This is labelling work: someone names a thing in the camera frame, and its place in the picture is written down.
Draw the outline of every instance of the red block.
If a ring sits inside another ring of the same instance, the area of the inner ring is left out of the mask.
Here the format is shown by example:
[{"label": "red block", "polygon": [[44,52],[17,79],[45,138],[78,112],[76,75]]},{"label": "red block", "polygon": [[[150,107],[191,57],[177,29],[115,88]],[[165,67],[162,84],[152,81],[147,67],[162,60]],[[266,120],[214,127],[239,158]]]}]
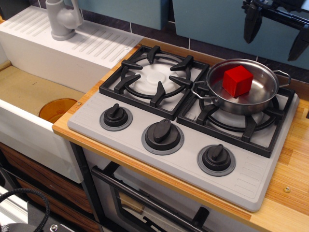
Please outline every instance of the red block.
[{"label": "red block", "polygon": [[235,98],[250,91],[252,80],[252,73],[242,65],[239,65],[225,71],[222,87]]}]

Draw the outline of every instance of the pan handle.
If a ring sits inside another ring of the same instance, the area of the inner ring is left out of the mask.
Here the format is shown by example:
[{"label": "pan handle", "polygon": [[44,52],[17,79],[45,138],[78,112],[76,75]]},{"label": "pan handle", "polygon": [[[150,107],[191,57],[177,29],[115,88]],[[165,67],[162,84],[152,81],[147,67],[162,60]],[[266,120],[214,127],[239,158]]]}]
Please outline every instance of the pan handle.
[{"label": "pan handle", "polygon": [[291,83],[291,78],[292,77],[289,74],[287,74],[286,72],[282,72],[281,70],[273,70],[273,73],[280,73],[280,74],[283,74],[283,75],[288,77],[288,83],[280,85],[279,87],[285,87],[285,86],[288,86]]},{"label": "pan handle", "polygon": [[197,92],[194,91],[194,86],[196,84],[201,84],[201,83],[205,83],[205,81],[196,81],[196,82],[194,82],[193,85],[192,85],[192,88],[191,88],[191,92],[194,95],[196,95],[199,99],[214,99],[215,101],[218,101],[217,97],[215,97],[215,96],[202,97]]}]

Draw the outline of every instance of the gas stove top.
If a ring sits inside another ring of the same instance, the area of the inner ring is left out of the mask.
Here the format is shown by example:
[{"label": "gas stove top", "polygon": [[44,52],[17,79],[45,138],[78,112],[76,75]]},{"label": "gas stove top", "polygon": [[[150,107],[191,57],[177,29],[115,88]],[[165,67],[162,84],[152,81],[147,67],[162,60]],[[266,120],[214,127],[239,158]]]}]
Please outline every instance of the gas stove top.
[{"label": "gas stove top", "polygon": [[[205,80],[208,70],[208,64],[191,56],[142,46],[70,118],[68,127],[257,211],[299,98],[280,89],[265,112],[249,119],[220,109],[205,118],[212,103],[201,102],[191,89],[203,89],[197,82]],[[256,122],[249,132],[248,120]]]}]

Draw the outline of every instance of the black burner grate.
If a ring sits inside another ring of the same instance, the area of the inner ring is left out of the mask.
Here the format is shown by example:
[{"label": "black burner grate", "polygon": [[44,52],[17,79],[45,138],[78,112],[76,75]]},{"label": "black burner grate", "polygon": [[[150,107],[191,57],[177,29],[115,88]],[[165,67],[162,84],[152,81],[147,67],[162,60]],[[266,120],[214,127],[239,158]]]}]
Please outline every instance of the black burner grate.
[{"label": "black burner grate", "polygon": [[[190,128],[193,128],[197,131],[200,131],[202,133],[208,134],[212,137],[221,139],[233,145],[244,148],[248,151],[251,151],[256,154],[269,158],[275,146],[278,135],[280,133],[282,124],[285,120],[286,113],[288,112],[289,107],[291,105],[294,93],[295,93],[294,90],[280,88],[278,91],[278,94],[283,95],[287,97],[288,99],[284,106],[284,109],[279,110],[278,100],[276,97],[274,97],[271,101],[272,105],[263,111],[264,114],[267,114],[269,116],[269,119],[260,125],[257,125],[255,120],[251,116],[245,117],[246,118],[245,128],[238,128],[238,127],[225,125],[224,123],[218,121],[217,119],[211,116],[214,112],[218,110],[218,108],[213,104],[204,105],[204,103],[201,102],[195,95],[190,97],[187,104],[184,106],[179,116],[177,117],[177,122],[185,126],[188,126]],[[199,105],[201,108],[201,113],[197,117],[196,120],[192,120],[192,119],[187,118],[186,115],[189,112],[192,105],[195,103],[195,101],[200,101]],[[220,128],[223,128],[227,131],[241,132],[243,134],[241,137],[238,137],[226,131],[215,128],[214,126],[212,126],[212,124]],[[255,144],[250,141],[252,135],[256,131],[263,130],[270,125],[275,125],[276,129],[270,141],[269,147],[263,147],[261,145]]]},{"label": "black burner grate", "polygon": [[[130,85],[140,79],[139,74],[130,75],[130,70],[141,70],[143,67],[137,64],[138,61],[147,60],[149,64],[154,64],[156,59],[169,60],[176,63],[171,66],[171,71],[184,71],[186,77],[169,76],[169,79],[179,87],[169,93],[166,93],[160,81],[158,81],[157,92],[154,95],[143,94],[133,90]],[[191,68],[200,70],[198,77],[191,80]],[[150,113],[174,120],[186,100],[192,95],[190,89],[195,81],[205,78],[209,65],[195,61],[192,56],[180,57],[164,51],[159,46],[150,48],[141,46],[128,60],[124,60],[120,68],[117,69],[100,87],[101,94],[114,99],[136,106]],[[172,110],[166,110],[162,107],[162,101],[183,93],[181,99],[175,103]]]}]

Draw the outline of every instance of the faucet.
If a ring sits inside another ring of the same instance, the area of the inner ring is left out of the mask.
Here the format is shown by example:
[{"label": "faucet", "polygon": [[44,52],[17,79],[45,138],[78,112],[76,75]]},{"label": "faucet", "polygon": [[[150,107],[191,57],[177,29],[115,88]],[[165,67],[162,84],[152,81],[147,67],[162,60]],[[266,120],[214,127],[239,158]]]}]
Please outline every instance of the faucet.
[{"label": "faucet", "polygon": [[74,9],[68,10],[64,0],[46,0],[46,9],[52,37],[55,40],[68,40],[75,34],[75,29],[83,23],[82,15],[78,8],[78,0],[71,0]]}]

